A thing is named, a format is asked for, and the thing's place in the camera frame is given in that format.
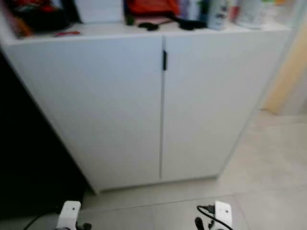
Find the cabinet top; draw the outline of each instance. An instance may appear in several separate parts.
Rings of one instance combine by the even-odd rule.
[[[164,24],[160,26],[158,31],[148,32],[144,28],[137,26],[126,26],[124,23],[92,23],[82,24],[76,23],[72,27],[64,30],[64,32],[79,31],[80,35],[54,37],[53,33],[36,34],[30,37],[17,38],[8,26],[3,12],[0,11],[0,43],[1,46],[13,46],[22,44],[32,44],[41,42],[56,41],[78,41],[92,39],[112,39],[123,37],[140,37],[140,36],[189,36],[189,35],[205,35],[205,34],[229,34],[229,33],[259,33],[263,31],[284,31],[291,30],[290,27],[280,23],[272,22],[264,25],[261,30],[251,30],[240,27],[228,22],[226,29],[215,31],[211,29],[198,29],[194,31],[184,31],[178,27],[177,23]]]

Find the black cord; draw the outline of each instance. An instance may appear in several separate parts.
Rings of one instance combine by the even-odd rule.
[[[168,21],[165,21],[165,22],[162,22],[162,23],[158,23],[158,25],[163,25],[163,24],[167,24],[167,23],[172,23],[174,22],[173,20],[168,20]]]
[[[27,226],[25,226],[24,227],[24,229],[23,230],[27,230],[35,221],[37,221],[39,218],[41,218],[41,217],[43,217],[43,216],[45,216],[45,215],[47,215],[47,214],[50,214],[50,213],[53,213],[53,212],[57,212],[57,208],[53,208],[52,210],[49,210],[48,212],[44,212],[44,213],[42,213],[42,214],[39,214],[37,217],[35,217],[33,220],[31,220],[28,224],[27,224]]]
[[[222,224],[223,226],[225,226],[225,227],[228,228],[229,230],[233,230],[231,227],[229,227],[229,226],[228,226],[227,224],[225,224],[224,222],[221,222],[220,220],[218,220],[218,219],[216,219],[216,218],[210,216],[209,214],[205,213],[204,211],[202,211],[201,208],[205,209],[206,206],[197,206],[197,210],[198,210],[200,213],[204,214],[206,217],[209,217],[210,219],[213,219],[215,222],[218,222],[218,223]]]

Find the black headphones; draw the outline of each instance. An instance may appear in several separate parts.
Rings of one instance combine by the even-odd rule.
[[[165,16],[170,20],[159,23],[159,24],[141,23],[138,25],[138,27],[147,28],[147,31],[156,31],[159,29],[159,25],[171,23],[171,22],[177,22],[179,24],[179,27],[183,30],[194,30],[194,29],[202,29],[202,28],[207,27],[206,23],[204,22],[180,19],[176,17],[173,13],[167,13]]]

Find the white device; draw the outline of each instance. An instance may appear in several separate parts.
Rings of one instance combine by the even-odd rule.
[[[230,204],[216,201],[214,217],[232,228],[232,212]],[[228,228],[215,221],[210,230],[228,230]]]
[[[66,201],[59,215],[57,229],[77,230],[76,223],[80,208],[81,203],[79,201]]]
[[[123,0],[75,0],[74,2],[83,23],[123,21]]]

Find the white bottle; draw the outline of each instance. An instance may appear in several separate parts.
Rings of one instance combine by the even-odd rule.
[[[200,13],[200,0],[189,0],[188,20],[199,20]]]
[[[250,29],[260,29],[263,25],[265,4],[263,0],[241,0],[236,23]]]
[[[179,18],[187,20],[189,15],[189,0],[179,0],[179,9]]]
[[[276,4],[275,0],[266,0],[264,8],[264,23],[274,22],[279,11],[279,6]]]
[[[207,26],[214,30],[225,29],[225,21],[228,15],[228,1],[227,0],[211,0],[208,12]]]

